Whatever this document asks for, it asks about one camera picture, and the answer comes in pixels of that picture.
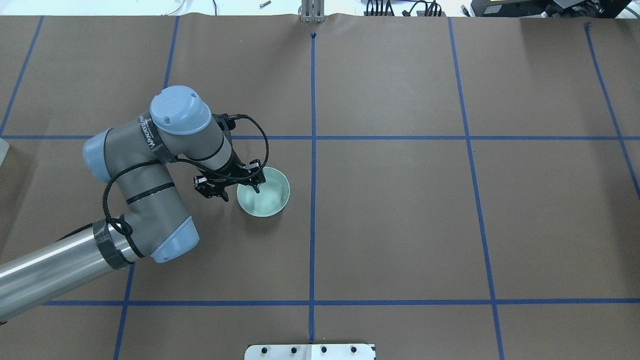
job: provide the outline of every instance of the light green bowl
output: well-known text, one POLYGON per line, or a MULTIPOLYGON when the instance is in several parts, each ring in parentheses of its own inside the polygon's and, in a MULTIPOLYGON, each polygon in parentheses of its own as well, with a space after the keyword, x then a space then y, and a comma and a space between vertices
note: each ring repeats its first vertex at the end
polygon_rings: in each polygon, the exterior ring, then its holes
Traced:
POLYGON ((255 217, 270 217, 277 214, 289 201, 289 182, 283 173, 272 167, 262 169, 266 182, 260 184, 260 193, 251 186, 238 185, 237 196, 240 207, 255 217))

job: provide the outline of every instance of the grid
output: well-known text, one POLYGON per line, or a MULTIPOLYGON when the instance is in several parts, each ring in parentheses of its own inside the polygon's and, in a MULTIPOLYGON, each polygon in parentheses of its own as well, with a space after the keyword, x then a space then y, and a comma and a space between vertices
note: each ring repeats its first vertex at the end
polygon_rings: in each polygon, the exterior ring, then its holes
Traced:
MULTIPOLYGON (((3 117, 3 122, 0 125, 0 136, 7 139, 44 139, 44 140, 64 140, 64 139, 86 139, 91 136, 83 135, 3 135, 3 131, 6 127, 6 123, 9 119, 11 108, 15 97, 19 91, 22 77, 27 69, 29 58, 33 52, 33 48, 36 44, 38 34, 42 28, 44 17, 40 17, 38 26, 33 35, 28 53, 25 57, 24 63, 20 70, 18 79, 12 92, 12 96, 6 112, 3 117)), ((168 86, 168 81, 171 74, 173 52, 175 49, 175 43, 177 33, 179 30, 180 17, 175 18, 175 24, 173 28, 172 42, 169 52, 169 57, 166 66, 166 73, 164 77, 164 87, 168 86)), ((116 338, 116 345, 114 349, 114 359, 118 359, 120 354, 120 347, 122 344, 122 337, 124 333, 124 327, 127 318, 127 309, 129 306, 305 306, 308 307, 308 337, 309 341, 314 341, 314 311, 316 306, 455 306, 455 305, 482 305, 492 307, 493 322, 495 327, 496 345, 500 359, 504 359, 504 350, 502 346, 502 335, 500 332, 500 321, 498 314, 498 305, 528 305, 528 304, 623 304, 623 303, 640 303, 638 298, 597 298, 597 299, 497 299, 495 296, 495 288, 493 285, 493 275, 490 261, 490 251, 487 245, 486 233, 484 230, 484 218, 481 203, 481 194, 478 189, 476 166, 474 161, 474 155, 472 150, 472 142, 474 140, 598 140, 598 141, 618 141, 622 153, 627 164, 629 176, 634 184, 636 195, 640 199, 640 187, 637 182, 637 178, 631 164, 625 141, 640 140, 640 136, 623 136, 621 129, 618 125, 618 121, 615 116, 614 109, 607 92, 604 79, 600 73, 598 61, 596 58, 595 50, 591 41, 591 35, 589 29, 592 25, 587 24, 584 28, 586 41, 591 52, 591 60, 594 65, 596 76, 599 80, 602 88, 602 93, 607 103, 611 121, 616 130, 617 136, 474 136, 470 134, 467 112, 465 107, 465 100, 463 95, 463 84, 460 76, 460 70, 458 67, 458 56, 456 53, 456 44, 454 39, 454 28, 452 20, 448 19, 449 36, 451 38, 451 50, 452 60, 455 69, 456 82, 458 88, 458 95, 460 100, 461 117, 464 127, 464 136, 319 136, 316 133, 316 41, 320 38, 316 33, 310 34, 310 84, 311 84, 311 121, 312 121, 312 134, 310 136, 270 136, 274 140, 308 140, 312 146, 312 158, 311 158, 311 203, 310 203, 310 229, 309 229, 309 293, 308 300, 230 300, 230 301, 136 301, 130 300, 132 280, 135 271, 135 265, 129 269, 127 284, 125 288, 125 295, 122 301, 96 301, 96 300, 53 300, 46 303, 47 306, 115 306, 121 307, 121 317, 118 326, 118 334, 116 338), (481 241, 483 245, 483 254, 485 262, 485 270, 489 288, 489 299, 472 299, 472 300, 316 300, 315 299, 315 235, 316 235, 316 145, 317 141, 337 141, 337 140, 464 140, 467 145, 467 154, 469 161, 470 175, 472 178, 472 184, 474 189, 474 197, 477 211, 477 220, 480 228, 481 241)), ((234 138, 243 140, 260 140, 260 136, 235 136, 234 138)))

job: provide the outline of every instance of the metal bracket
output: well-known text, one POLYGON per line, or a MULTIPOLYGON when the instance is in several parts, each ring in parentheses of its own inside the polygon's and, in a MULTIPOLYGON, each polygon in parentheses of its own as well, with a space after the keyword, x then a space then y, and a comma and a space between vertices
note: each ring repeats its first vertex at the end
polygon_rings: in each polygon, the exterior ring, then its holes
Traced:
POLYGON ((324 0, 302 0, 300 21, 324 22, 324 0))
POLYGON ((376 360, 374 344, 250 345, 244 360, 376 360))

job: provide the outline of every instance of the electrical cable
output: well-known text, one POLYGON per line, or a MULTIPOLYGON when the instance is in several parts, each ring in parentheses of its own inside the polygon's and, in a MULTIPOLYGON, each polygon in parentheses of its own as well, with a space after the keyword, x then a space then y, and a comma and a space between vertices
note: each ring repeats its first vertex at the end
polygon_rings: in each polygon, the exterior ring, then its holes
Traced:
POLYGON ((75 235, 75 234, 77 234, 77 233, 79 233, 79 232, 81 232, 81 231, 83 231, 83 230, 87 230, 87 229, 88 229, 88 228, 90 228, 91 226, 93 226, 93 223, 92 223, 92 222, 90 222, 89 224, 86 224, 86 225, 84 225, 84 226, 82 226, 82 227, 78 227, 76 230, 73 230, 72 232, 70 232, 70 233, 68 233, 68 234, 64 235, 63 237, 61 237, 60 239, 57 239, 57 240, 56 240, 56 243, 57 243, 58 241, 62 240, 62 239, 66 239, 66 238, 68 238, 69 236, 75 235))
POLYGON ((460 10, 462 11, 463 14, 465 14, 466 17, 471 17, 471 14, 469 13, 469 10, 467 10, 466 6, 460 5, 460 10))
POLYGON ((631 9, 628 6, 625 8, 625 10, 630 12, 630 13, 632 13, 632 14, 634 14, 638 19, 640 19, 640 14, 638 14, 635 10, 631 9))
POLYGON ((107 186, 104 188, 104 192, 102 193, 102 210, 104 212, 105 221, 107 222, 107 224, 113 226, 113 228, 118 233, 124 236, 131 236, 131 234, 133 234, 133 229, 131 229, 131 225, 129 225, 126 221, 120 220, 119 218, 111 217, 111 213, 109 212, 109 203, 108 203, 109 192, 111 191, 111 187, 113 186, 113 183, 115 183, 115 181, 120 176, 123 176, 124 174, 130 171, 136 170, 137 168, 147 167, 150 165, 161 165, 161 162, 159 160, 145 161, 143 163, 138 163, 122 170, 121 172, 117 173, 114 177, 109 179, 109 182, 107 182, 107 186))
POLYGON ((388 11, 391 10, 391 16, 396 16, 394 14, 394 7, 391 6, 391 0, 387 0, 387 7, 385 8, 385 16, 388 16, 388 11))
POLYGON ((440 6, 440 4, 438 4, 438 3, 436 3, 435 0, 433 0, 433 1, 416 0, 416 1, 411 1, 411 2, 413 2, 413 6, 411 6, 411 9, 409 9, 409 11, 403 10, 402 11, 403 16, 411 16, 411 13, 413 12, 413 9, 419 3, 423 3, 424 4, 424 16, 442 16, 442 6, 440 6))

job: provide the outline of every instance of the black device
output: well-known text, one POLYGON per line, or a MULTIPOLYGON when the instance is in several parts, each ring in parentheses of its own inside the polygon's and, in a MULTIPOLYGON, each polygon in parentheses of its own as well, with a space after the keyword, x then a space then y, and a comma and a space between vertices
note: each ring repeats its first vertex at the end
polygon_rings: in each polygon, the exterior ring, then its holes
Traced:
POLYGON ((476 17, 523 17, 541 14, 550 3, 549 0, 473 0, 471 9, 476 17))
POLYGON ((549 17, 596 17, 600 13, 599 0, 553 0, 545 13, 549 17))

